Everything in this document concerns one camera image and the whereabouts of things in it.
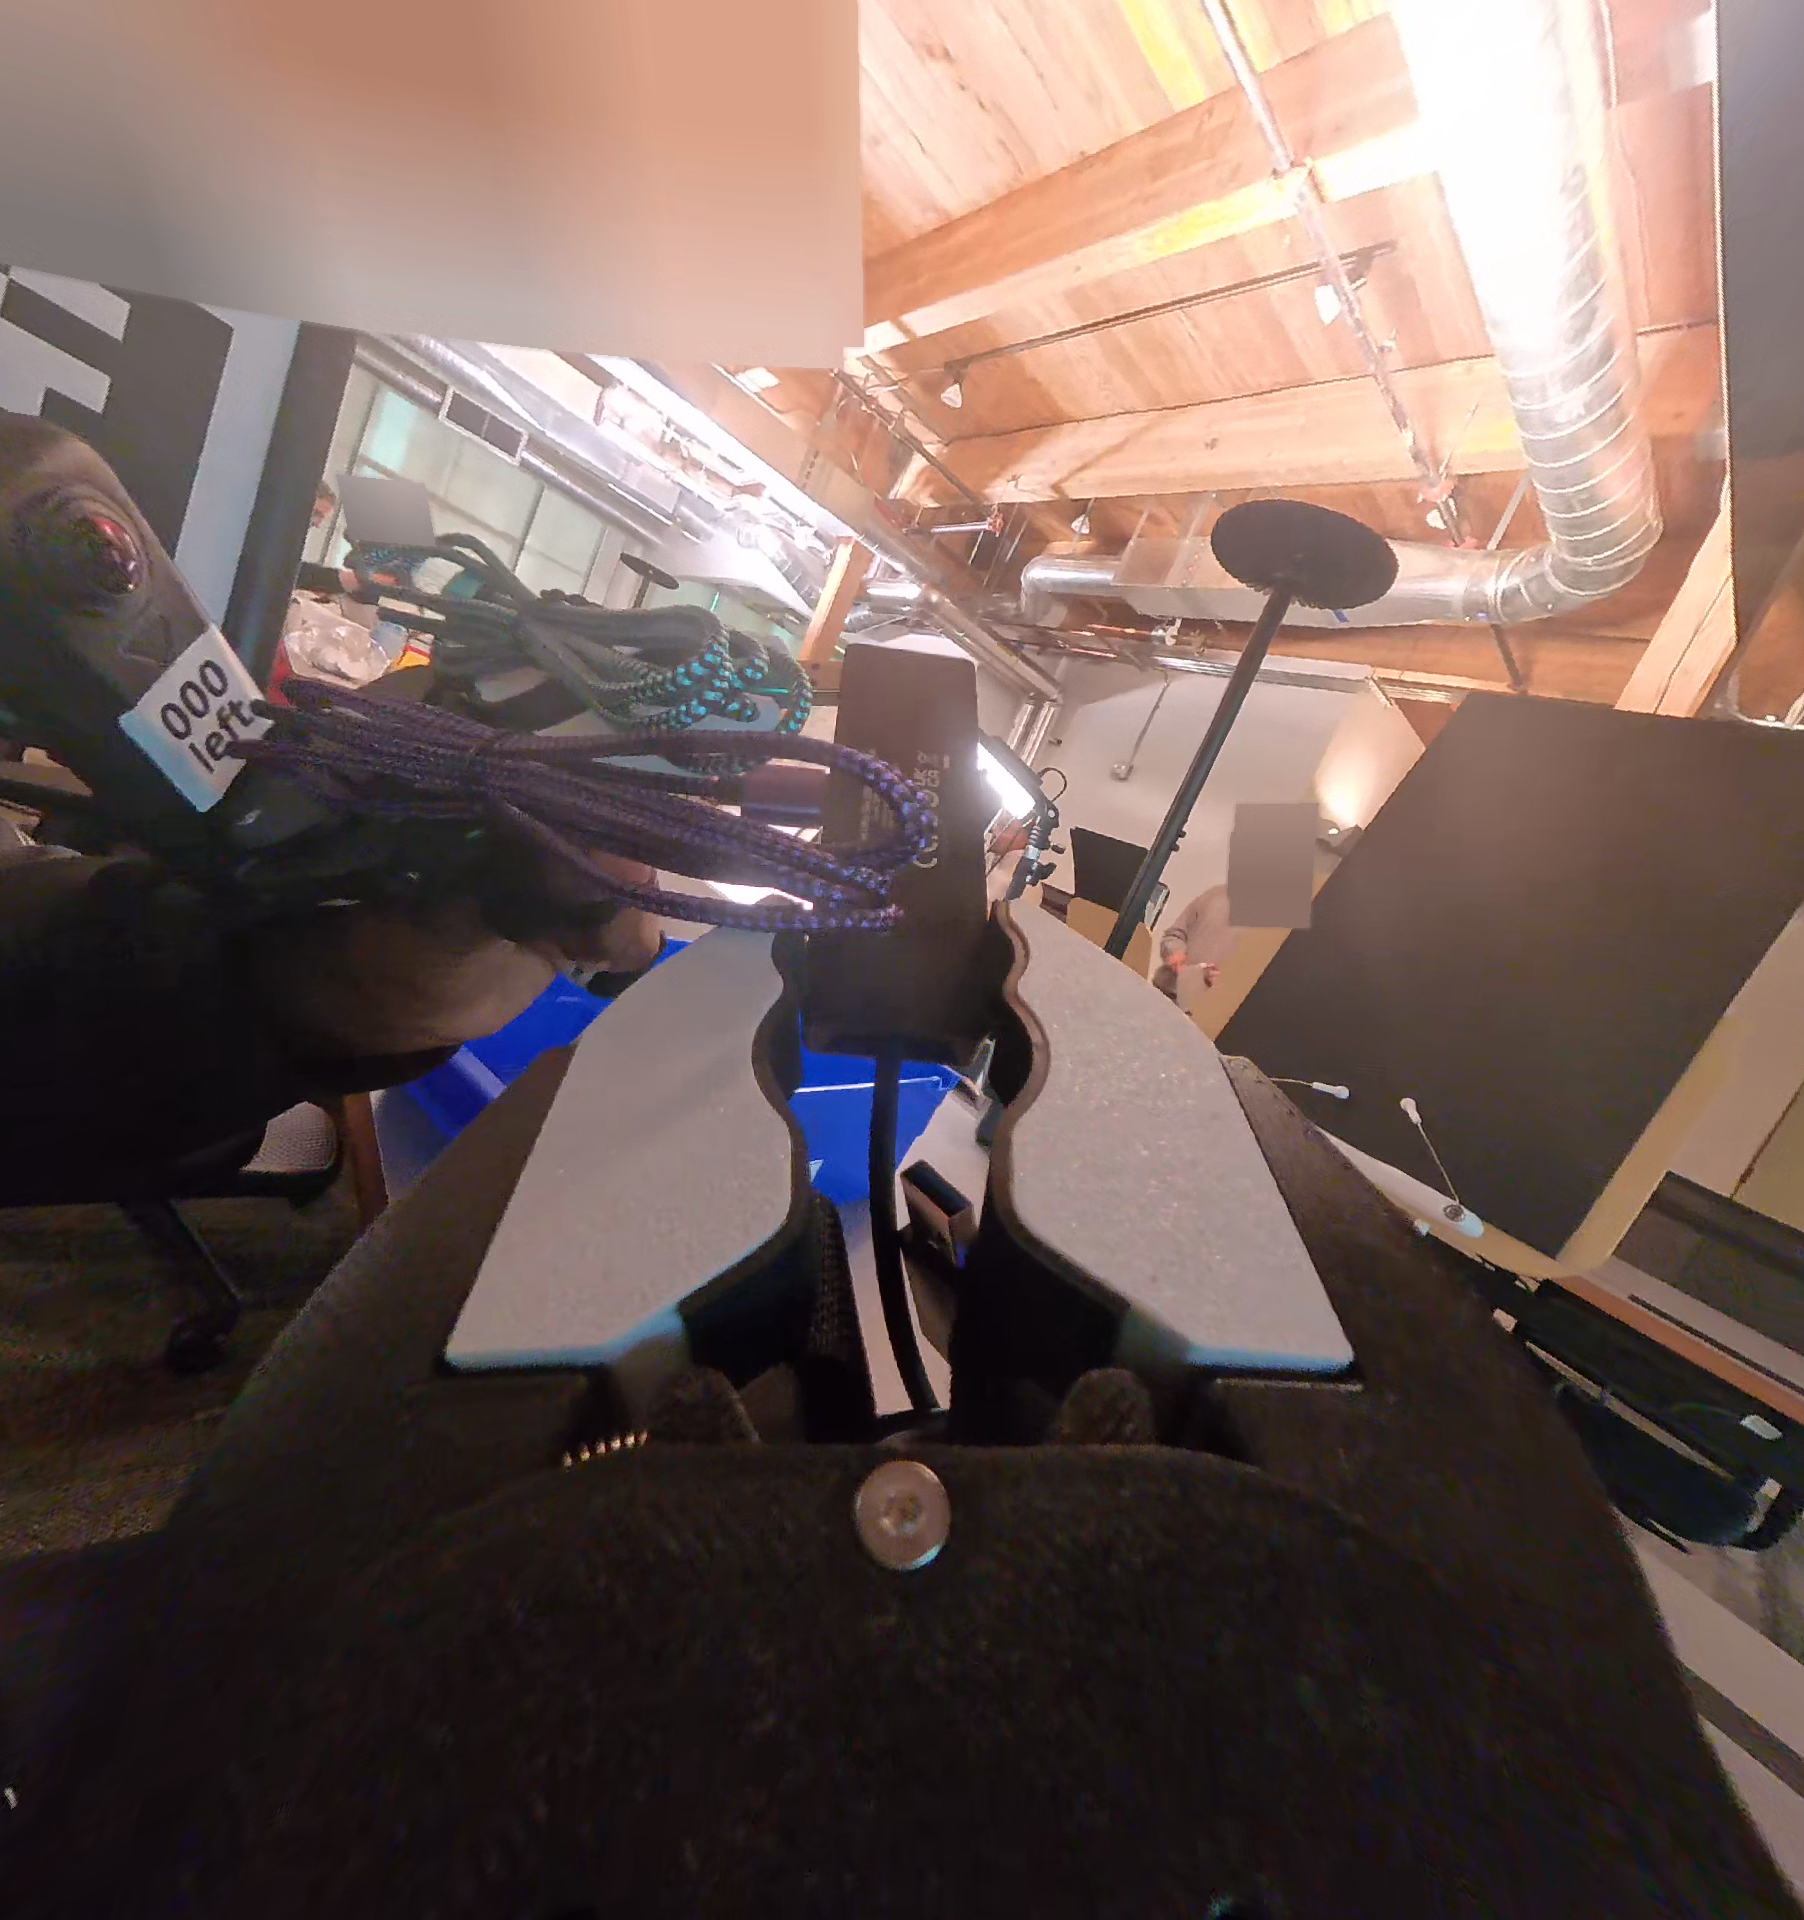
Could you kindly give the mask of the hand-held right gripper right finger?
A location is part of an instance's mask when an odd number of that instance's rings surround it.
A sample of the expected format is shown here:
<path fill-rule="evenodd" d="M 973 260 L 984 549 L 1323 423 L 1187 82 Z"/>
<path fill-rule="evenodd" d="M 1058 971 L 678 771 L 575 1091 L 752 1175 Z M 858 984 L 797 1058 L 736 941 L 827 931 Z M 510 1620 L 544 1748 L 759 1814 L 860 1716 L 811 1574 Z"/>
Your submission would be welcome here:
<path fill-rule="evenodd" d="M 1088 1309 L 1088 1365 L 1342 1383 L 1354 1350 L 1218 1049 L 1150 980 L 1002 901 L 1006 1009 L 1029 1074 L 988 1205 L 1033 1263 L 1051 1332 Z"/>

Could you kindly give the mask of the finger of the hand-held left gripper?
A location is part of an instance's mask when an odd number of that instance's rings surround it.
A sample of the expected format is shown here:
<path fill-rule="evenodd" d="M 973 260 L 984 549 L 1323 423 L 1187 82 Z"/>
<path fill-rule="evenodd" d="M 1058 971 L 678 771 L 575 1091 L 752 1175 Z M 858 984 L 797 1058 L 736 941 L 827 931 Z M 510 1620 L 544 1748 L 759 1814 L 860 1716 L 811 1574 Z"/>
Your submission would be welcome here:
<path fill-rule="evenodd" d="M 616 719 L 538 666 L 510 666 L 485 678 L 444 678 L 444 708 L 483 726 L 525 735 L 638 739 L 684 733 L 776 733 L 784 708 L 767 691 L 743 691 L 743 714 L 709 712 L 686 726 L 670 724 L 658 708 L 639 705 Z"/>

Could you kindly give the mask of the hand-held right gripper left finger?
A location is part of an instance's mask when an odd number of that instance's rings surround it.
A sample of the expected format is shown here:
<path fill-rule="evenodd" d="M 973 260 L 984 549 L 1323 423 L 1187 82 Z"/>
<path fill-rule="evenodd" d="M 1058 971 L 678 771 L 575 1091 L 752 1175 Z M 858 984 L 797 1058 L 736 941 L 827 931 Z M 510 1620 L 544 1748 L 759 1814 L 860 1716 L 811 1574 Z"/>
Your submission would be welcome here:
<path fill-rule="evenodd" d="M 786 980 L 762 929 L 710 929 L 579 1036 L 446 1342 L 457 1373 L 670 1373 L 688 1309 L 808 1198 L 767 1039 Z"/>

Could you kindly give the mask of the black usb hub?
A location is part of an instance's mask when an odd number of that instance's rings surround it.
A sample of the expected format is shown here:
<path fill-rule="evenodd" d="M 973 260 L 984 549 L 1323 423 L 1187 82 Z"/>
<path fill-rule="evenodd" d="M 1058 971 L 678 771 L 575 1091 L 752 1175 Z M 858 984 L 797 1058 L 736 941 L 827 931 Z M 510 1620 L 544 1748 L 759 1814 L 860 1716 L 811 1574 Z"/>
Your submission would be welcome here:
<path fill-rule="evenodd" d="M 989 1023 L 985 828 L 992 802 L 978 766 L 978 671 L 965 657 L 853 644 L 842 657 L 835 742 L 886 762 L 915 795 L 882 801 L 833 773 L 827 851 L 873 864 L 874 844 L 906 844 L 888 870 L 888 929 L 820 929 L 808 938 L 804 1041 L 873 1061 L 866 1169 L 876 1294 L 891 1354 L 915 1413 L 935 1413 L 924 1363 L 897 1201 L 901 1074 L 911 1061 L 961 1069 Z"/>

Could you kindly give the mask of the person's left hand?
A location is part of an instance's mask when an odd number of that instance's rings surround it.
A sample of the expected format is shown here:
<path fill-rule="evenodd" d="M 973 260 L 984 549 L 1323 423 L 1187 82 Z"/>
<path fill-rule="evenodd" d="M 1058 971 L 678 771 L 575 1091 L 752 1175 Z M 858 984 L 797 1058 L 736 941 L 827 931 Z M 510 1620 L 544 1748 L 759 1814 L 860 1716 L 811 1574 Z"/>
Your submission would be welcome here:
<path fill-rule="evenodd" d="M 549 863 L 483 894 L 317 906 L 256 931 L 270 1019 L 296 1058 L 360 1074 L 446 1055 L 532 1009 L 556 976 L 652 968 L 664 922 L 634 901 L 654 870 Z"/>

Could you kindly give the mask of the blue plastic bin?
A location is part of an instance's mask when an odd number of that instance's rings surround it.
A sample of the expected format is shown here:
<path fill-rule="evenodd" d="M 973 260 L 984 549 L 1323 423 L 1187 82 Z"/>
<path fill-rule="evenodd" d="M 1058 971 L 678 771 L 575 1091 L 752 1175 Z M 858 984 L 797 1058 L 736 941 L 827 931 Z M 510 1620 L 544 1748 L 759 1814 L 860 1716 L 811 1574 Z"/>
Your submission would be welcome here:
<path fill-rule="evenodd" d="M 379 1091 L 371 1103 L 393 1188 L 410 1188 L 543 1055 L 578 1043 L 634 980 L 634 973 L 601 967 L 560 973 L 526 1012 L 461 1043 L 417 1080 Z M 790 1106 L 805 1143 L 811 1183 L 841 1207 L 866 1201 L 870 1191 L 873 1086 L 870 1056 L 804 1046 Z"/>

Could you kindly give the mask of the black office chair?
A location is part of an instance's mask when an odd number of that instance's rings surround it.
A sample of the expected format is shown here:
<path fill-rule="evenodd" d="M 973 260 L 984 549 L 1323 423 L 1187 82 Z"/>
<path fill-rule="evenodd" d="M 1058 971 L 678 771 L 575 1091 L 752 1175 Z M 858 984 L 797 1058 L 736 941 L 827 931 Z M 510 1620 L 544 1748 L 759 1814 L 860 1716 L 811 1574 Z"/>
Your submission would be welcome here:
<path fill-rule="evenodd" d="M 166 1339 L 164 1365 L 171 1374 L 192 1379 L 212 1371 L 242 1320 L 237 1286 L 183 1205 L 263 1200 L 308 1207 L 334 1186 L 341 1168 L 338 1119 L 319 1103 L 297 1103 L 255 1134 L 138 1175 L 113 1201 L 194 1299 Z"/>

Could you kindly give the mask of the black round stand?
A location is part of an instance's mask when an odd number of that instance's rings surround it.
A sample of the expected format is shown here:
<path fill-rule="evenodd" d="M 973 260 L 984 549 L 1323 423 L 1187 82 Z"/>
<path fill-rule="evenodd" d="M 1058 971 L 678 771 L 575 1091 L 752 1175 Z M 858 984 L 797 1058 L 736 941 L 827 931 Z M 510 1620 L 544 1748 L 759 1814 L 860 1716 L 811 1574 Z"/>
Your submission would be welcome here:
<path fill-rule="evenodd" d="M 1182 846 L 1196 802 L 1248 705 L 1287 613 L 1297 605 L 1315 612 L 1359 609 L 1380 600 L 1398 579 L 1398 561 L 1383 534 L 1339 509 L 1289 499 L 1254 500 L 1222 513 L 1210 533 L 1210 549 L 1228 575 L 1262 594 L 1262 609 L 1118 908 L 1105 950 L 1120 961 L 1128 958 L 1153 888 Z"/>

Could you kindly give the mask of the silver air duct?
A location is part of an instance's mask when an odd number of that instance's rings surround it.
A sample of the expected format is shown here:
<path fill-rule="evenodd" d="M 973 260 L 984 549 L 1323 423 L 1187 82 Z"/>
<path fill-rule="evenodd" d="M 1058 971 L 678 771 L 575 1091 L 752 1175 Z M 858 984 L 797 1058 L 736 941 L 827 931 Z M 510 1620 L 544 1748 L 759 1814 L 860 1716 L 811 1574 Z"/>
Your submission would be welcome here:
<path fill-rule="evenodd" d="M 1414 1 L 1394 15 L 1543 534 L 1495 551 L 1397 540 L 1389 593 L 1300 597 L 1289 618 L 1512 627 L 1584 612 L 1662 540 L 1602 7 Z"/>

